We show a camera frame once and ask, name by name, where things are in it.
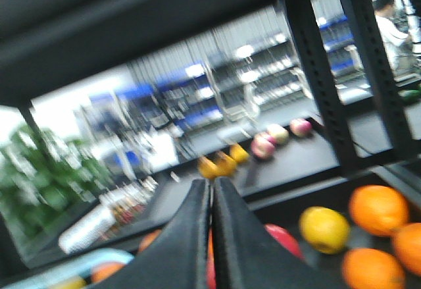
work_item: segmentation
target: green plant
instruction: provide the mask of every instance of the green plant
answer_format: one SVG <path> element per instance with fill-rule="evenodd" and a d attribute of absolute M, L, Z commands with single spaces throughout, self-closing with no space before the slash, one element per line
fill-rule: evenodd
<path fill-rule="evenodd" d="M 19 127 L 0 149 L 0 211 L 18 243 L 46 230 L 109 183 L 108 170 L 81 140 Z"/>

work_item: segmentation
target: lemon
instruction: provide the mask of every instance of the lemon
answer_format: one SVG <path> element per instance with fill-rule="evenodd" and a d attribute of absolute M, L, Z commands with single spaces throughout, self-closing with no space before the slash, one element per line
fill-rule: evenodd
<path fill-rule="evenodd" d="M 82 277 L 75 276 L 64 282 L 49 287 L 49 289 L 82 289 L 86 286 L 86 281 Z"/>
<path fill-rule="evenodd" d="M 303 238 L 316 250 L 325 254 L 339 253 L 349 236 L 349 223 L 340 213 L 325 207 L 309 207 L 300 216 Z"/>

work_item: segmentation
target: red apple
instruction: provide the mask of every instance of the red apple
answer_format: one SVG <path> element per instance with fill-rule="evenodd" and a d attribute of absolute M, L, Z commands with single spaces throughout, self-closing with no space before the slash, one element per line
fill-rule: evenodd
<path fill-rule="evenodd" d="M 313 129 L 311 123 L 303 118 L 292 120 L 289 127 L 291 128 L 291 132 L 300 138 L 308 136 Z"/>
<path fill-rule="evenodd" d="M 207 282 L 208 282 L 209 289 L 216 289 L 215 264 L 214 264 L 213 257 L 208 257 Z"/>
<path fill-rule="evenodd" d="M 264 138 L 265 140 L 269 141 L 273 145 L 276 145 L 277 143 L 276 138 L 271 136 L 268 132 L 261 132 L 255 135 L 255 138 L 259 138 L 259 137 Z"/>
<path fill-rule="evenodd" d="M 286 229 L 274 224 L 265 224 L 264 227 L 266 231 L 268 231 L 268 233 L 291 254 L 304 260 L 304 255 L 301 253 L 300 245 Z"/>
<path fill-rule="evenodd" d="M 289 138 L 288 131 L 279 124 L 268 125 L 268 134 L 275 138 L 277 144 L 285 143 Z"/>
<path fill-rule="evenodd" d="M 259 159 L 269 159 L 275 152 L 275 146 L 266 138 L 257 136 L 251 142 L 251 151 Z"/>

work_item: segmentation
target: ceiling light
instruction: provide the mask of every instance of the ceiling light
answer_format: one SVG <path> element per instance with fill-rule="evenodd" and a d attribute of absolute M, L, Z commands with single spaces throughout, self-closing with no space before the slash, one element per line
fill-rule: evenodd
<path fill-rule="evenodd" d="M 317 19 L 317 24 L 319 26 L 322 26 L 322 25 L 327 24 L 327 23 L 328 23 L 328 21 L 324 17 L 320 17 L 319 19 Z"/>
<path fill-rule="evenodd" d="M 287 37 L 285 36 L 285 34 L 277 34 L 275 36 L 275 40 L 279 43 L 283 43 L 283 42 L 287 41 Z"/>
<path fill-rule="evenodd" d="M 204 73 L 205 69 L 202 64 L 194 64 L 186 68 L 186 74 L 189 77 L 198 77 L 200 75 L 204 75 Z"/>
<path fill-rule="evenodd" d="M 242 47 L 239 47 L 237 51 L 235 51 L 236 57 L 239 57 L 240 59 L 245 59 L 246 57 L 249 57 L 253 54 L 255 50 L 251 45 L 244 45 Z"/>
<path fill-rule="evenodd" d="M 257 78 L 260 77 L 260 73 L 255 70 L 250 70 L 249 72 L 243 73 L 240 75 L 240 80 L 243 83 L 254 82 Z"/>

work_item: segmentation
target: white shirt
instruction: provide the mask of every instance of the white shirt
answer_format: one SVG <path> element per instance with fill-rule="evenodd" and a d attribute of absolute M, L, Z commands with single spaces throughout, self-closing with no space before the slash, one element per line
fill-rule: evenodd
<path fill-rule="evenodd" d="M 399 48 L 408 38 L 408 34 L 400 32 L 392 21 L 385 17 L 376 16 L 376 20 L 377 25 L 379 26 L 380 34 L 382 35 L 390 67 L 393 70 L 396 70 L 399 65 L 399 55 L 401 54 L 401 50 Z"/>

